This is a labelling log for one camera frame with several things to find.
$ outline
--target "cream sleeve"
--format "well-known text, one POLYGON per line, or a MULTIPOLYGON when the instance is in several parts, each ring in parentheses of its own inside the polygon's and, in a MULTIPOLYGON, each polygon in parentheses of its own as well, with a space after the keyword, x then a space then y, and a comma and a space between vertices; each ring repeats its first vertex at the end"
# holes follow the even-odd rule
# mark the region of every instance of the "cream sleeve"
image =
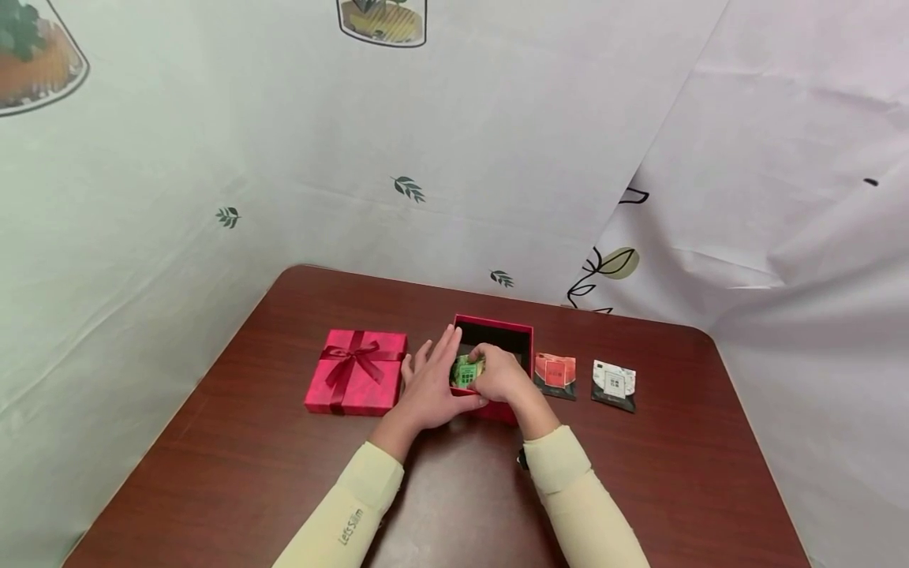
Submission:
POLYGON ((524 443, 536 491, 572 568, 649 568, 641 545, 568 426, 524 443))
POLYGON ((359 568, 403 478, 392 456, 363 444, 273 568, 359 568))

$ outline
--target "fabric backdrop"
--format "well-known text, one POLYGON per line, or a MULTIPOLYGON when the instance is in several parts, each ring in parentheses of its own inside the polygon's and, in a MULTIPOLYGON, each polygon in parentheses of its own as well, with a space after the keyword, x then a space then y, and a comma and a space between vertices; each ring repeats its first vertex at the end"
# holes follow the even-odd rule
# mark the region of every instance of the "fabric backdrop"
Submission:
POLYGON ((0 2, 1 564, 60 563, 289 264, 557 302, 725 0, 388 4, 0 2))
POLYGON ((0 107, 4 568, 60 564, 287 262, 184 3, 55 7, 64 96, 0 107))
POLYGON ((732 0, 563 299, 716 340, 815 568, 909 564, 907 24, 732 0))
POLYGON ((406 49, 337 6, 193 4, 292 260, 552 304, 725 0, 428 0, 406 49))

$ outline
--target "table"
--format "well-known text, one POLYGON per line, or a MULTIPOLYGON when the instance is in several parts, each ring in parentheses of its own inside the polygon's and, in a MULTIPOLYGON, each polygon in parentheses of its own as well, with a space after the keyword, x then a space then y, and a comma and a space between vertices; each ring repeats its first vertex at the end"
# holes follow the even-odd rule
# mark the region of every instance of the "table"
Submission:
MULTIPOLYGON (((455 313, 533 325, 536 351, 577 358, 578 400, 550 404, 653 568, 807 568, 706 334, 311 266, 281 274, 65 567, 269 568, 377 421, 304 409, 329 328, 418 346, 455 313), (637 414, 590 400, 594 358, 637 371, 637 414)), ((565 566, 519 443, 464 417, 422 434, 364 566, 565 566)))

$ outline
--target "potted plant drawing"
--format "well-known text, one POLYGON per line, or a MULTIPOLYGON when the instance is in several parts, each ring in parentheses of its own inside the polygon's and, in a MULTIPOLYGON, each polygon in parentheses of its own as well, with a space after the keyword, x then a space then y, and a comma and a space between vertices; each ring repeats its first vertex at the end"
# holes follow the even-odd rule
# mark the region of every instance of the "potted plant drawing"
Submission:
POLYGON ((87 71, 47 0, 0 0, 0 116, 63 98, 87 71))
POLYGON ((345 34, 392 47, 426 41, 426 0, 336 0, 345 34))

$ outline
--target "ribbon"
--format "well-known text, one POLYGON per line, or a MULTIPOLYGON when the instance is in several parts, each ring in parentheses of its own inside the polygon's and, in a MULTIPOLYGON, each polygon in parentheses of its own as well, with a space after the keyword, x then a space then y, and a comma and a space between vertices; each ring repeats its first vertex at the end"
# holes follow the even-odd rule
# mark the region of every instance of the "ribbon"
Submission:
POLYGON ((382 371, 373 364, 373 361, 401 361, 404 359, 404 353, 393 351, 379 351, 379 343, 375 340, 363 345, 365 332, 357 330, 354 337, 350 340, 350 345, 342 347, 340 345, 328 345, 322 350, 319 359, 330 359, 340 361, 332 372, 325 378, 325 383, 332 387, 332 400, 329 408, 332 414, 344 414, 341 402, 347 393, 347 385, 350 384, 350 378, 354 374, 354 368, 360 365, 369 378, 373 379, 376 384, 380 384, 383 379, 382 371))

